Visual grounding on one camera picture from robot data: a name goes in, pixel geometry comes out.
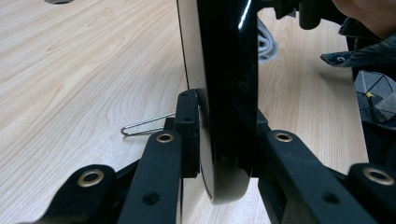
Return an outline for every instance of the mounting hole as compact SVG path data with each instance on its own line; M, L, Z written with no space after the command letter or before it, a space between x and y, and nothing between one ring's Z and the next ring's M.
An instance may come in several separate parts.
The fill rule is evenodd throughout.
M394 185L395 183L395 180L390 175L373 167L364 168L363 174L371 181L374 181L375 183L380 185L390 186Z
M44 0L53 5L64 5L73 2L74 0Z
M159 200L161 199L161 196L159 193L157 192L148 192L146 193L143 198L142 201L144 204L146 205L154 205L156 204Z
M168 143L174 140L174 136L170 133L163 133L157 136L157 141L161 143Z
M329 191L322 192L321 199L326 203L332 203L332 204L340 203L340 199L337 197L337 195Z
M83 188L92 187L99 184L103 180L103 177L105 177L105 174L101 170L89 170L82 173L78 179L78 184Z
M293 140L293 137L291 137L287 133L276 133L275 139L279 142L291 142L291 140Z

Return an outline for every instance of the glossy black surface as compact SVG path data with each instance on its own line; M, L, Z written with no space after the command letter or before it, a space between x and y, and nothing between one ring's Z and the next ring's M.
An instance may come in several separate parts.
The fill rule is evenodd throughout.
M251 175L258 97L252 0L178 0L190 89L201 107L201 167L212 203L242 197Z

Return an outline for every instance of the light wood grain surface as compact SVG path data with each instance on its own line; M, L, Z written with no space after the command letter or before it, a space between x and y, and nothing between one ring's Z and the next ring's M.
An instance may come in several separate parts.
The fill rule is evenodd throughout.
M318 58L347 48L338 26L302 31L271 9L259 15L280 46L260 66L272 129L297 133L343 173L367 161L350 71ZM186 89L175 0L0 1L0 223L40 218L80 167L139 159L148 137L124 139L120 127L174 111ZM183 221L268 223L256 186L213 206L200 176L185 180Z

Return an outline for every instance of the paper clip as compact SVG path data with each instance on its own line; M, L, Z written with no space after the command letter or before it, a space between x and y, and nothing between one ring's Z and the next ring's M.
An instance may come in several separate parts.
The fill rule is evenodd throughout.
M134 127L141 126L141 125L144 125L144 124L147 124L147 123L151 123L152 121L155 121L155 120L158 120L158 119L165 119L165 118L171 117L171 116L173 116L175 114L176 114L176 112L173 112L173 113L170 113L170 114L167 114L167 115L160 116L160 117L155 118L155 119L148 119L148 120L145 120L145 121L142 121L142 122L138 122L136 124L125 126L125 127L121 128L121 133L124 136L134 136L134 135L139 135L139 134L144 134L144 133L151 133L153 131L161 130L161 129L163 129L163 127L146 129L146 130L143 130L143 131L137 131L137 132L132 132L132 133L125 132L125 130L132 129Z

